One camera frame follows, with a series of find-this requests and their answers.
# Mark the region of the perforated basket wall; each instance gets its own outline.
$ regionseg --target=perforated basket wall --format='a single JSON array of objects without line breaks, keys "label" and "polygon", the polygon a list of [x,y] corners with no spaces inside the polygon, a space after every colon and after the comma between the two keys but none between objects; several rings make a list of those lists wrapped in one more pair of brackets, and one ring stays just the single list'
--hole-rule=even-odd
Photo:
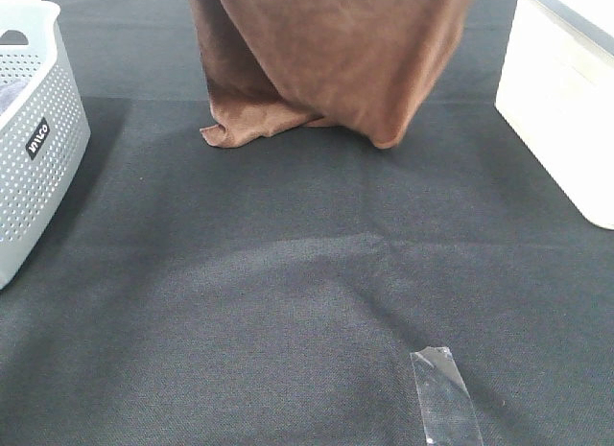
[{"label": "perforated basket wall", "polygon": [[[6,112],[11,118],[0,129],[0,288],[14,276],[58,208],[90,134],[55,19],[49,35],[57,51],[45,52],[49,46],[33,44],[0,46],[0,83],[29,82],[27,92],[15,101],[18,110]],[[41,122],[48,133],[33,146]]]}]

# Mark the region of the laundry basket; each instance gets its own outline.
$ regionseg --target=laundry basket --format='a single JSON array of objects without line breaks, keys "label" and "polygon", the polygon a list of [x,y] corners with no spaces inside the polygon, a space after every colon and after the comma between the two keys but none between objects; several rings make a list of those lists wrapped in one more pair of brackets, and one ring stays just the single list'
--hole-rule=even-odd
[{"label": "laundry basket", "polygon": [[0,289],[51,220],[90,135],[58,15],[50,2],[0,3],[0,29],[27,38],[0,44],[0,83],[28,83],[0,115]]}]

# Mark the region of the label on basket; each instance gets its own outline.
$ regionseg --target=label on basket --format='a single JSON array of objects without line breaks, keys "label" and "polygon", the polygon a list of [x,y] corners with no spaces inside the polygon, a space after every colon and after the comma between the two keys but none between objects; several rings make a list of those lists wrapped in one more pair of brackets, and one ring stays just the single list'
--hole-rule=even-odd
[{"label": "label on basket", "polygon": [[51,129],[49,128],[47,120],[45,120],[45,117],[42,117],[42,120],[36,127],[34,134],[26,143],[26,151],[28,151],[28,155],[32,160],[36,158],[38,151],[40,151],[40,148],[47,139],[47,136],[49,136],[50,131]]}]

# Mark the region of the transparent tape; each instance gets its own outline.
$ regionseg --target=transparent tape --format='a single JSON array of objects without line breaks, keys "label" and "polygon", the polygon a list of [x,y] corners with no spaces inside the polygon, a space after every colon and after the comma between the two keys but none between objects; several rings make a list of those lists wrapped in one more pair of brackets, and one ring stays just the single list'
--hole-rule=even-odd
[{"label": "transparent tape", "polygon": [[426,443],[436,446],[484,446],[467,387],[448,347],[412,353]]}]

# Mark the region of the table surface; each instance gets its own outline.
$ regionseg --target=table surface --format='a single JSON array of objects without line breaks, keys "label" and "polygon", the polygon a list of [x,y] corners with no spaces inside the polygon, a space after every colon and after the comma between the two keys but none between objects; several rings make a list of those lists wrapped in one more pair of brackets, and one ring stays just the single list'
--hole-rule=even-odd
[{"label": "table surface", "polygon": [[0,444],[424,445],[427,345],[485,444],[614,444],[614,235],[493,106],[515,0],[385,152],[209,148],[187,0],[55,1],[92,137],[0,292]]}]

